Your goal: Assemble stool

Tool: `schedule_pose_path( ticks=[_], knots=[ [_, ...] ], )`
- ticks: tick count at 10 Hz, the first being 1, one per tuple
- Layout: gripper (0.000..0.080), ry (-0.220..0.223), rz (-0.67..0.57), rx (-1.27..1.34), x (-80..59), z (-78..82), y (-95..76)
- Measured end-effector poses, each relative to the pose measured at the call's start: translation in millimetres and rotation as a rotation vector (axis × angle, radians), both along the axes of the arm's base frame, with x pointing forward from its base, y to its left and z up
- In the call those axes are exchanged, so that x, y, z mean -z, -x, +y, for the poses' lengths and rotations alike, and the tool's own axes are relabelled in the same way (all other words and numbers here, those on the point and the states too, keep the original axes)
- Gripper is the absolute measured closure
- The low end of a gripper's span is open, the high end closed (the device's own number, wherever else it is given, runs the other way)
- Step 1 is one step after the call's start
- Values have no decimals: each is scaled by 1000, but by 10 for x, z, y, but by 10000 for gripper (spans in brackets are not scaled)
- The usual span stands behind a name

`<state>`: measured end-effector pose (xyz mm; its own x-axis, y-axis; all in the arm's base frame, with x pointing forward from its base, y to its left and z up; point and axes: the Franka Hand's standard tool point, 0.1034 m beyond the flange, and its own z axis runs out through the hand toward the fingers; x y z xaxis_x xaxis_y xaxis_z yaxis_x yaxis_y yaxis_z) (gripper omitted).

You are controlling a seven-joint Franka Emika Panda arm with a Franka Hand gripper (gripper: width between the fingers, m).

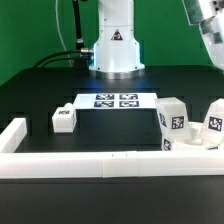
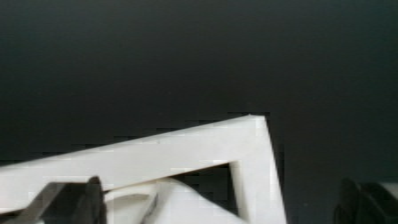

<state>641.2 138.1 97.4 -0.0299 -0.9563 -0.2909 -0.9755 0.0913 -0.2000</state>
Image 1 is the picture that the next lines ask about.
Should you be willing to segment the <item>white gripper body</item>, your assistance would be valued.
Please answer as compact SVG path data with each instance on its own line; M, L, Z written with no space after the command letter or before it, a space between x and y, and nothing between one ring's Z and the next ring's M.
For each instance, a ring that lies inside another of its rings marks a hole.
M224 70L224 14L201 22L199 30L213 65Z

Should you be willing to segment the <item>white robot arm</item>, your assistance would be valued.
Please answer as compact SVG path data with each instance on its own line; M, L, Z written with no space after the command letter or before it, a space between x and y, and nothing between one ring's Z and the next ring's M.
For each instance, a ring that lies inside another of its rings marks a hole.
M182 0L190 25L198 25L208 55L224 71L224 0ZM134 0L98 0L99 37L93 46L91 75L130 79L144 74L134 37Z

